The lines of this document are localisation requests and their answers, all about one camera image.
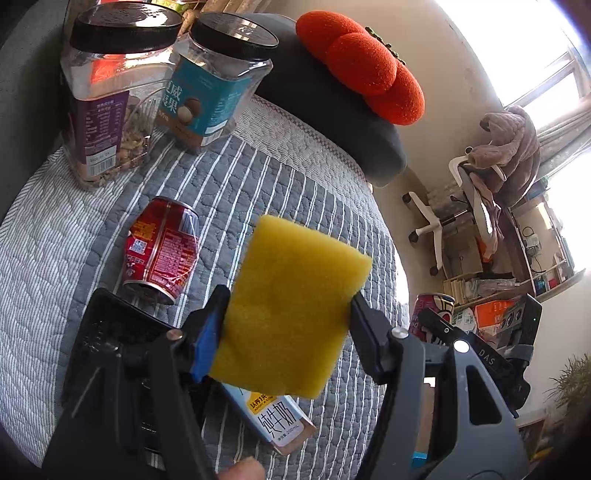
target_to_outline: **black jar lid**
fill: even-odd
[[[238,15],[199,14],[191,38],[209,50],[241,60],[268,60],[278,38],[266,28]]]
[[[144,53],[171,46],[183,24],[174,10],[140,2],[112,2],[82,12],[70,45],[90,53]]]

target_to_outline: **gray quilt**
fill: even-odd
[[[153,162],[105,189],[76,188],[59,151],[35,173],[0,226],[0,420],[36,464],[60,414],[69,352],[85,305],[106,287],[174,326],[217,284],[230,288],[263,213],[318,229],[374,259],[363,289],[372,307],[408,325],[396,300],[403,275],[362,173],[347,154],[276,106],[255,98],[236,134],[195,157],[158,132]],[[144,303],[121,286],[129,226],[154,196],[193,205],[199,262],[177,303]],[[261,445],[228,405],[210,402],[203,438],[216,469],[258,458],[272,479],[352,478],[384,395],[363,373],[350,338],[319,398],[299,399],[318,427],[284,458]],[[150,461],[160,465],[160,459]]]

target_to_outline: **cardboard box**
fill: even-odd
[[[514,300],[493,300],[476,305],[474,314],[478,328],[490,327],[503,321],[505,310],[515,305]]]

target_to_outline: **wall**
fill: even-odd
[[[452,179],[447,164],[465,147],[488,143],[479,121],[501,104],[435,0],[274,0],[267,9],[294,19],[309,10],[336,11],[372,27],[407,62],[423,88],[426,112],[399,132],[408,165],[427,190]]]
[[[525,370],[531,393],[520,414],[552,407],[547,401],[547,390],[554,386],[550,378],[560,375],[569,357],[591,353],[589,292],[591,273],[587,272],[577,284],[542,304],[534,356]]]
[[[520,215],[515,213],[515,220],[519,225],[519,229],[523,232],[526,227],[531,227],[540,240],[540,252],[536,255],[532,267],[534,270],[544,271],[554,265],[554,254],[560,253],[560,245],[552,229],[546,227],[544,217],[535,205],[532,203],[531,208]],[[530,229],[526,229],[525,233],[531,233]]]

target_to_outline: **barcode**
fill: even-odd
[[[96,177],[97,175],[103,173],[110,168],[115,166],[115,156],[106,158],[103,161],[98,162],[95,165],[88,165],[88,173],[91,177]]]
[[[199,233],[199,218],[197,214],[191,210],[185,210],[178,231],[197,236]]]
[[[223,132],[223,128],[221,128],[217,132],[209,135],[208,137],[203,137],[203,140],[201,141],[201,146],[204,147],[205,145],[209,145],[214,140],[217,140],[218,138],[220,138],[222,132]]]

